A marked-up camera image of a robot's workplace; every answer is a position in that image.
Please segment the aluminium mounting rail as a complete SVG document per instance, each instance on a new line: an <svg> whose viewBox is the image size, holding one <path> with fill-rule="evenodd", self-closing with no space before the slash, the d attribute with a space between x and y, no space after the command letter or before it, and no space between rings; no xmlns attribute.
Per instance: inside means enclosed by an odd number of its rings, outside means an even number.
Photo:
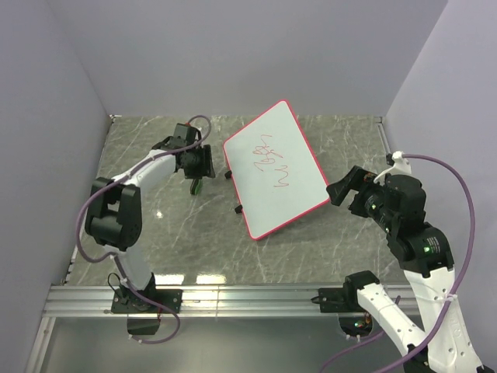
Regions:
<svg viewBox="0 0 497 373"><path fill-rule="evenodd" d="M160 286L181 290L179 316L186 318L293 318L326 317L311 299L321 284L192 285ZM114 292L107 286L53 286L43 317L126 318L112 310Z"/></svg>

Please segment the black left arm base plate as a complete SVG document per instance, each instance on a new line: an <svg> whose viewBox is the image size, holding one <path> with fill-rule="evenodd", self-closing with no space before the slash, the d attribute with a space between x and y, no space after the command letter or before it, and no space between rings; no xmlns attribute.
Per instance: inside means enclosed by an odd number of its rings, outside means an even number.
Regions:
<svg viewBox="0 0 497 373"><path fill-rule="evenodd" d="M151 300L179 313L182 303L182 290L157 289L151 296ZM115 290L110 311L113 314L163 313L162 309L140 299L127 288Z"/></svg>

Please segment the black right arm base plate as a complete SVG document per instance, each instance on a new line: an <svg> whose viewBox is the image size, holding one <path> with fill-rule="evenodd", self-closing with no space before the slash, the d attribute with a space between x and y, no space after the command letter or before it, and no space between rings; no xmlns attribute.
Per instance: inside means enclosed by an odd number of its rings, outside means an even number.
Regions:
<svg viewBox="0 0 497 373"><path fill-rule="evenodd" d="M319 306L320 313L365 312L357 301L356 293L359 289L346 284L341 288L319 288L311 302Z"/></svg>

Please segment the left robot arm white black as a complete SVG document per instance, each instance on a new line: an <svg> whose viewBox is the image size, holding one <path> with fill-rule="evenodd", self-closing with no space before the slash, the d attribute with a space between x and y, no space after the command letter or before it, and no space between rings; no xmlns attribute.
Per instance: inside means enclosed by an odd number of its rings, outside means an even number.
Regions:
<svg viewBox="0 0 497 373"><path fill-rule="evenodd" d="M168 176L184 172L195 194L203 178L214 178L209 145L186 150L152 149L137 165L112 179L98 178L92 185L85 231L115 262L120 278L118 302L135 312L158 305L155 276L138 245L142 233L142 197Z"/></svg>

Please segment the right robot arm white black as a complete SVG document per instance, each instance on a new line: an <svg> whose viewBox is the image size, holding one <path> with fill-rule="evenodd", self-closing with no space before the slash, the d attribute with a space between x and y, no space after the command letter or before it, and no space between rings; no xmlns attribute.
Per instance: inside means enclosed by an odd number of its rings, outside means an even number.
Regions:
<svg viewBox="0 0 497 373"><path fill-rule="evenodd" d="M460 283L447 237L425 220L426 192L409 174L378 175L354 166L327 186L339 206L356 191L352 214L374 220L386 234L388 248L403 270L419 309L417 325L392 301L370 271L346 277L342 300L348 309L364 309L397 347L401 358L382 370L406 372L488 372L475 352L462 315Z"/></svg>

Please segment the pink framed whiteboard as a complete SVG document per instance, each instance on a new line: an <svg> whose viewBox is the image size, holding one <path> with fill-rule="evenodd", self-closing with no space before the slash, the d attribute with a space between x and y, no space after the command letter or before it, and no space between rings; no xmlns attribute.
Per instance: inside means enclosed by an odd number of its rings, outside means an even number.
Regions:
<svg viewBox="0 0 497 373"><path fill-rule="evenodd" d="M223 152L253 240L330 201L325 173L285 99L225 140Z"/></svg>

